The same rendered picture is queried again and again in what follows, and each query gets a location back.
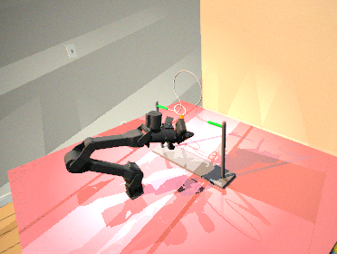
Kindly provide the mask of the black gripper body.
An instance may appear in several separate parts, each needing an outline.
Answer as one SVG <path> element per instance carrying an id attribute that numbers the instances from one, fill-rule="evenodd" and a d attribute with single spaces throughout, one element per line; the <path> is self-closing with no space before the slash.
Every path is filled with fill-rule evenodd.
<path id="1" fill-rule="evenodd" d="M 178 119 L 176 124 L 176 128 L 174 129 L 165 129 L 162 127 L 161 130 L 161 142 L 164 144 L 165 142 L 168 145 L 168 149 L 174 150 L 176 147 L 173 146 L 173 143 L 178 143 L 178 137 L 181 137 L 187 132 L 186 124 L 184 119 Z"/>

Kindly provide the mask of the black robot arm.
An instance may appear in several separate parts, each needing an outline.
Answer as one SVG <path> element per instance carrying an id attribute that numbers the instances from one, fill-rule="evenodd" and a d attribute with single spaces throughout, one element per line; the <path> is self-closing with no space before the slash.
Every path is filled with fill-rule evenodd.
<path id="1" fill-rule="evenodd" d="M 145 114 L 145 124 L 141 124 L 134 130 L 127 131 L 123 134 L 88 137 L 83 142 L 76 145 L 71 151 L 64 155 L 66 170 L 70 173 L 84 173 L 94 171 L 115 176 L 121 176 L 125 180 L 126 194 L 135 200 L 144 193 L 142 179 L 144 173 L 136 162 L 128 161 L 127 164 L 121 165 L 108 161 L 100 161 L 90 158 L 96 150 L 129 146 L 132 148 L 141 148 L 152 142 L 161 142 L 160 128 L 173 129 L 174 118 L 167 116 L 164 123 L 161 124 L 162 112 L 151 111 Z M 142 132 L 145 132 L 145 134 Z"/>

